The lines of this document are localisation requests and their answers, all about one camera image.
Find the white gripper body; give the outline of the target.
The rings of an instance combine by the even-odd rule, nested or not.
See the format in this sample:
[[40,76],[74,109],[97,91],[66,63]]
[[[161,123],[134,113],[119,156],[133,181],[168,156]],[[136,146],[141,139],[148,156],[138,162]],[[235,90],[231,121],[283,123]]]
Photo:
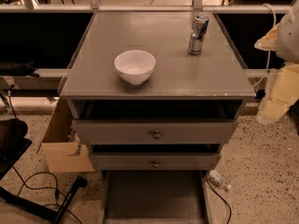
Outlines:
[[299,100],[299,64],[286,63],[277,72],[271,71],[256,120],[271,124],[282,118]]

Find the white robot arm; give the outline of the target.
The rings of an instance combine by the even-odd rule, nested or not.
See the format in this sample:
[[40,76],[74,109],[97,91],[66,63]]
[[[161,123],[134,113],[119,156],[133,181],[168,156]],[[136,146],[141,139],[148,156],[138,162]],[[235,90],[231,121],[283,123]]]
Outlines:
[[285,62],[278,70],[274,81],[266,81],[268,91],[262,99],[256,120],[270,124],[283,117],[299,100],[299,4],[290,10],[266,35],[254,44],[254,48],[274,51]]

